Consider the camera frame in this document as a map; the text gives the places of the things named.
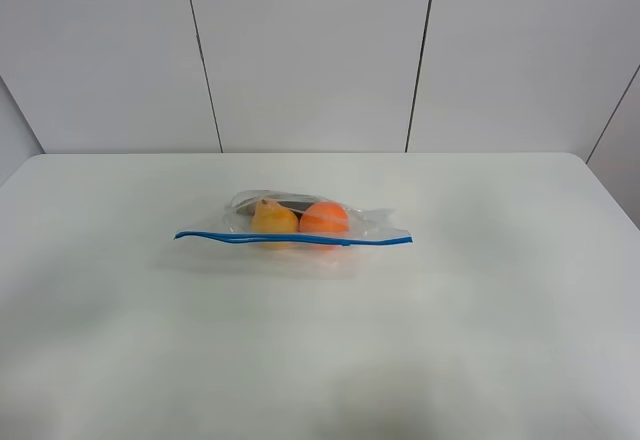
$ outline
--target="orange fruit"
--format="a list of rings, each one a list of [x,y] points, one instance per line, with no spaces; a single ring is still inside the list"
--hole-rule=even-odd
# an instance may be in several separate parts
[[[344,234],[349,231],[349,215],[337,203],[314,203],[300,218],[300,231],[303,233]]]

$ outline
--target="white wall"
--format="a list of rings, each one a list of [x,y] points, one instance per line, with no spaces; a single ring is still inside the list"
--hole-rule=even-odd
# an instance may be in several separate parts
[[[48,153],[219,150],[189,0],[0,0],[0,26]]]
[[[427,0],[193,0],[225,151],[404,151]]]
[[[42,153],[0,78],[0,185],[29,157]]]
[[[433,0],[410,151],[587,157],[640,61],[640,0]]]
[[[640,226],[640,77],[620,103],[589,167]]]

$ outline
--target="pear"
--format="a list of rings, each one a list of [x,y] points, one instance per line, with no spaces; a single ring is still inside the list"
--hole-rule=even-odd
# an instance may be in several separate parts
[[[298,217],[275,200],[263,198],[256,203],[256,213],[251,219],[251,231],[258,233],[295,233],[298,231]],[[289,242],[265,242],[267,248],[287,248]]]

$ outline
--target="ziplock bag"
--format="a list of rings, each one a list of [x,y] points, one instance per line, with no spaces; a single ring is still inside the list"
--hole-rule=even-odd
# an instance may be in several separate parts
[[[315,195],[249,190],[233,197],[217,218],[180,231],[175,238],[270,248],[411,243],[408,231],[390,224],[390,214],[391,210],[359,210]]]

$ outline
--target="table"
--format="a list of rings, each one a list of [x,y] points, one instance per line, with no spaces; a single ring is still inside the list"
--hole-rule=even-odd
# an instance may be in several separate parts
[[[261,188],[414,243],[172,240]],[[638,438],[639,267],[568,154],[35,157],[0,188],[0,438]]]

